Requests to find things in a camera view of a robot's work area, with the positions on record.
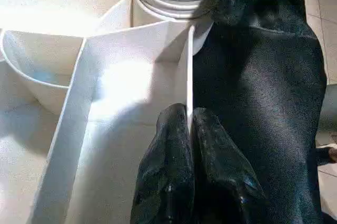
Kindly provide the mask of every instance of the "black fabric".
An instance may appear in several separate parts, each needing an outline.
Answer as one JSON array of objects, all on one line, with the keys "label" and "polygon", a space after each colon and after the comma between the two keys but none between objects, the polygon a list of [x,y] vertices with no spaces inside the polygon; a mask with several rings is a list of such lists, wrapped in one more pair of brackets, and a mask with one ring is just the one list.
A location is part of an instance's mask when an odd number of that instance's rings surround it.
[{"label": "black fabric", "polygon": [[197,108],[193,125],[195,212],[200,223],[269,223],[265,218],[266,198],[255,172],[218,118]]},{"label": "black fabric", "polygon": [[194,204],[194,165],[185,106],[161,112],[157,132],[137,176],[130,223],[190,223]]},{"label": "black fabric", "polygon": [[236,24],[217,18],[193,57],[194,106],[214,111],[251,163],[275,224],[322,223],[314,139],[326,76],[299,2],[253,0]]}]

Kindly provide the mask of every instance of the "tile floor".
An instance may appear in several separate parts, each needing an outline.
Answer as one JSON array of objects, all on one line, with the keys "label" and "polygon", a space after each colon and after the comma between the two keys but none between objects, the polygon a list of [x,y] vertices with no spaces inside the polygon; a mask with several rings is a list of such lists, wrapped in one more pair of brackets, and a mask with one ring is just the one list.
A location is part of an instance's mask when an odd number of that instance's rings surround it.
[{"label": "tile floor", "polygon": [[337,0],[305,0],[307,22],[323,50],[328,84],[337,84]]},{"label": "tile floor", "polygon": [[[306,19],[318,37],[328,84],[337,84],[337,0],[305,0]],[[318,131],[317,145],[334,144],[334,135]],[[320,166],[319,183],[324,212],[337,219],[337,164]]]}]

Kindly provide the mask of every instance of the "white edge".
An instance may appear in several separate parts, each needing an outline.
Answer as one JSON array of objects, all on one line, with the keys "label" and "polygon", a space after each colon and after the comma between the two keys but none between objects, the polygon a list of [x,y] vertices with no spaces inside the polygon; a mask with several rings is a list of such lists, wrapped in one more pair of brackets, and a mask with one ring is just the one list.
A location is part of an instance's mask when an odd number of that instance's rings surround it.
[{"label": "white edge", "polygon": [[77,70],[78,62],[79,62],[80,57],[82,55],[82,51],[83,51],[84,46],[86,44],[86,40],[87,40],[86,38],[83,39],[80,51],[78,52],[78,55],[77,55],[77,60],[76,60],[75,66],[74,66],[72,78],[70,80],[69,88],[68,88],[67,94],[65,96],[64,102],[63,102],[61,114],[60,114],[60,117],[58,118],[58,122],[57,122],[57,125],[56,125],[56,128],[55,128],[55,131],[54,131],[53,140],[52,140],[52,143],[51,143],[51,146],[49,148],[49,152],[48,152],[48,155],[47,155],[47,158],[46,158],[46,164],[45,164],[45,167],[43,169],[42,175],[40,176],[40,179],[39,179],[39,183],[38,183],[37,190],[35,192],[35,196],[34,196],[34,200],[33,200],[33,206],[32,206],[31,212],[29,214],[29,218],[26,222],[27,224],[32,223],[31,221],[32,221],[32,217],[34,215],[34,212],[36,210],[36,203],[38,201],[40,190],[41,190],[42,184],[44,182],[44,177],[46,175],[46,171],[47,171],[48,166],[49,166],[49,161],[51,159],[51,156],[52,156],[52,153],[53,153],[53,150],[54,150],[54,146],[55,146],[55,143],[56,143],[56,140],[57,140],[58,131],[59,131],[60,126],[62,124],[65,107],[66,107],[66,104],[67,104],[67,101],[68,101],[68,98],[69,98],[69,95],[70,95],[71,87],[73,86],[74,76],[75,76],[75,73],[76,73],[76,70]]},{"label": "white edge", "polygon": [[187,54],[187,98],[186,98],[186,115],[187,115],[187,127],[192,133],[192,121],[193,121],[193,36],[195,27],[192,25],[189,30],[187,38],[188,54]]}]

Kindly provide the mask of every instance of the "white plastic tray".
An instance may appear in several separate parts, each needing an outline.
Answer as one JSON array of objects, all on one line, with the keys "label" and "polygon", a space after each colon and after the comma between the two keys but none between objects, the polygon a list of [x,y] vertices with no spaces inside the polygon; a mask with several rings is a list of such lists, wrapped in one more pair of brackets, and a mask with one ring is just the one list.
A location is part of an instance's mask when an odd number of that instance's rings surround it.
[{"label": "white plastic tray", "polygon": [[191,124],[210,20],[194,32],[139,0],[0,0],[0,29],[0,223],[128,223],[159,112],[185,103]]}]

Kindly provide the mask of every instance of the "black rubber glove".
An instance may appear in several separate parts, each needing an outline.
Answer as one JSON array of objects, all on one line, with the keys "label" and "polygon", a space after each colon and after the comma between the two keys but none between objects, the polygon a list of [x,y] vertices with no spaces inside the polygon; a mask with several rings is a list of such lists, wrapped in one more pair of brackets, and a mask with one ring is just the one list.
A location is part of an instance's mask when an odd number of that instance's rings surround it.
[{"label": "black rubber glove", "polygon": [[190,223],[194,204],[194,165],[185,106],[159,115],[157,133],[143,157],[136,183],[132,224]]},{"label": "black rubber glove", "polygon": [[197,108],[193,125],[195,205],[200,222],[265,223],[266,198],[255,172],[218,118],[210,110]]}]

